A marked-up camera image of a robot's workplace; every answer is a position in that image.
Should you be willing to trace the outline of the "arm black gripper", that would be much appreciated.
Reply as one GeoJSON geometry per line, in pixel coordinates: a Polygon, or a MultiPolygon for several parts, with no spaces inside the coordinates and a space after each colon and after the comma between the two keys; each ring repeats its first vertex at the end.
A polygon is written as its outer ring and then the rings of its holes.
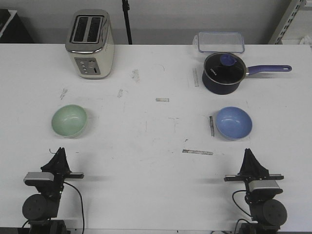
{"type": "Polygon", "coordinates": [[[63,170],[63,174],[53,174],[54,181],[51,183],[44,183],[35,186],[38,192],[46,197],[60,197],[63,192],[64,182],[66,179],[83,179],[84,173],[73,173],[69,168],[67,162],[65,148],[59,147],[52,159],[44,166],[41,167],[43,172],[60,172],[63,170]]]}
{"type": "Polygon", "coordinates": [[[254,156],[251,149],[246,148],[244,152],[243,162],[238,175],[225,175],[224,181],[243,181],[246,188],[245,200],[246,202],[264,202],[273,199],[276,195],[283,193],[283,189],[278,190],[256,190],[253,192],[249,191],[248,184],[253,180],[283,180],[284,176],[281,174],[269,174],[269,170],[263,167],[256,157],[254,156]],[[263,177],[252,177],[245,176],[251,171],[253,176],[263,177]]]}

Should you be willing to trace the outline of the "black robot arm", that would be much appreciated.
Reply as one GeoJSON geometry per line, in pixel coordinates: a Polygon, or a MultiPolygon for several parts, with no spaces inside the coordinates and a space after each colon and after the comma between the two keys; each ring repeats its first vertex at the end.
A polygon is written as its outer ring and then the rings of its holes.
{"type": "Polygon", "coordinates": [[[224,181],[242,181],[245,184],[245,202],[250,212],[244,211],[251,221],[243,220],[235,234],[276,234],[287,220],[285,206],[274,197],[283,190],[277,184],[283,180],[281,174],[270,174],[255,158],[251,149],[245,149],[240,171],[236,175],[226,175],[224,181]]]}
{"type": "Polygon", "coordinates": [[[73,173],[68,165],[65,149],[60,147],[52,159],[41,167],[40,172],[28,172],[23,179],[27,186],[35,187],[37,194],[29,196],[23,206],[22,214],[30,225],[30,234],[69,234],[65,221],[56,219],[60,199],[67,184],[66,179],[83,179],[83,173],[73,173]]]}

